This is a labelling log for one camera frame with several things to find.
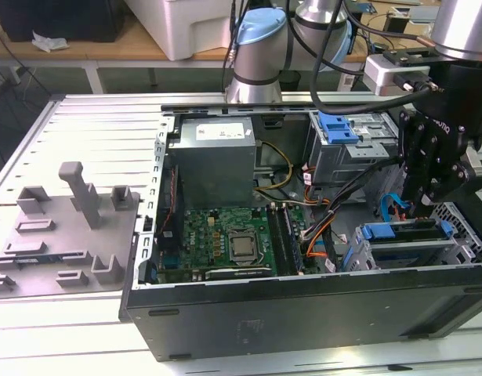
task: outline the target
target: black box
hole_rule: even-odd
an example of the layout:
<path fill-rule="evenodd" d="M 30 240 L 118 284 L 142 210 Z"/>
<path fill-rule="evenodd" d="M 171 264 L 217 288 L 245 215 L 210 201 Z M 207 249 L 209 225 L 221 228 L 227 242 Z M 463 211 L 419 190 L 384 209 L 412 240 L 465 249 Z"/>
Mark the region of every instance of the black box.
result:
<path fill-rule="evenodd" d="M 113 42 L 124 25 L 123 0 L 0 0 L 2 28 L 13 42 L 48 38 Z"/>

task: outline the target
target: ram slot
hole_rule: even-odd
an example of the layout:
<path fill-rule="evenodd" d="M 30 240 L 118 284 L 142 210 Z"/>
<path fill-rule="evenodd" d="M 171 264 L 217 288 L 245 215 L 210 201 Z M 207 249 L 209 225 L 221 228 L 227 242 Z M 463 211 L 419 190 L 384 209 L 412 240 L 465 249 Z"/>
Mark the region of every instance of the ram slot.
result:
<path fill-rule="evenodd" d="M 294 250 L 298 251 L 298 245 L 285 211 L 286 208 L 267 208 L 266 210 L 278 276 L 295 275 L 301 270 L 295 262 Z"/>

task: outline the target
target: workbench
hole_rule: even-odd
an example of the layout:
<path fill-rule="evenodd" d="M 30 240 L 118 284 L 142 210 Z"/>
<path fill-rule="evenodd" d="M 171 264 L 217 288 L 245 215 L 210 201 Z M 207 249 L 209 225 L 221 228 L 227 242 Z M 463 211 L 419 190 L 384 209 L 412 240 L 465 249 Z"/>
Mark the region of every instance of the workbench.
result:
<path fill-rule="evenodd" d="M 383 2 L 373 2 L 377 9 L 377 14 L 364 14 L 362 22 L 367 23 L 372 17 L 370 26 L 382 29 L 385 23 L 385 15 L 394 4 Z M 421 34 L 426 26 L 408 23 L 406 32 Z M 26 67 L 75 67 L 84 69 L 89 80 L 92 93 L 103 94 L 105 88 L 100 79 L 98 70 L 100 68 L 147 68 L 150 75 L 150 83 L 157 83 L 155 68 L 221 68 L 223 59 L 227 52 L 226 49 L 212 49 L 195 54 L 190 59 L 169 61 L 164 52 L 159 48 L 154 39 L 147 33 L 141 23 L 134 17 L 129 17 L 123 31 L 116 42 L 95 43 L 95 42 L 69 42 L 70 48 L 43 52 L 30 42 L 11 42 L 5 33 L 1 32 L 5 38 L 5 43 L 13 54 L 21 60 Z M 388 44 L 384 39 L 372 35 L 372 41 Z M 392 38 L 396 49 L 405 47 L 420 47 L 418 42 L 409 40 L 399 40 Z M 348 55 L 345 62 L 341 65 L 344 68 L 358 71 L 366 61 L 368 50 L 363 38 L 357 38 L 353 52 Z M 19 64 L 9 55 L 0 42 L 0 67 L 18 67 Z M 343 75 L 340 87 L 346 90 L 347 76 Z"/>
<path fill-rule="evenodd" d="M 284 93 L 283 100 L 308 103 L 310 96 Z M 382 99 L 366 92 L 330 92 L 321 100 Z M 223 96 L 213 93 L 83 95 L 49 102 L 0 174 L 0 250 L 24 186 L 70 195 L 57 178 L 58 167 L 81 161 L 85 181 L 98 193 L 129 184 L 145 199 L 159 126 L 153 119 L 161 105 L 222 102 Z M 482 313 L 438 340 L 158 363 L 147 346 L 152 338 L 143 338 L 134 324 L 119 322 L 120 300 L 116 291 L 0 301 L 0 375 L 390 374 L 389 369 L 402 367 L 409 367 L 406 375 L 482 374 Z M 320 314 L 326 320 L 325 312 Z"/>

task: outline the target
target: green circuit board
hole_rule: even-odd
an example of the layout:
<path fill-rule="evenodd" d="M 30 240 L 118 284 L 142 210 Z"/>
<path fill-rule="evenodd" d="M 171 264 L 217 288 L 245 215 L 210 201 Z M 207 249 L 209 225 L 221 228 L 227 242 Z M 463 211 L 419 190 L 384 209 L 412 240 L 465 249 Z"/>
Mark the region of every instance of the green circuit board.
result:
<path fill-rule="evenodd" d="M 303 210 L 293 206 L 289 213 L 293 228 L 299 232 L 305 227 Z M 272 269 L 274 276 L 277 275 L 265 208 L 187 211 L 183 237 L 180 269 L 265 266 Z M 231 250 L 235 244 L 245 246 L 249 243 L 244 240 L 243 243 L 241 239 L 251 239 L 250 244 L 255 244 L 252 260 L 242 258 L 249 253 L 243 253 L 243 249 Z M 241 255 L 244 261 L 232 261 L 235 255 Z"/>

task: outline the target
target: white box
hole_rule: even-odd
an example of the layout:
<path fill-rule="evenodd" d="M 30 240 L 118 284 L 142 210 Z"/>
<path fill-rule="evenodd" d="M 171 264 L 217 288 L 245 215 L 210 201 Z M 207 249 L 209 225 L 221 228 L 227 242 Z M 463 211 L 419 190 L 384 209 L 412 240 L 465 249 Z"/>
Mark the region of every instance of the white box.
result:
<path fill-rule="evenodd" d="M 125 1 L 170 60 L 230 43 L 231 0 Z"/>

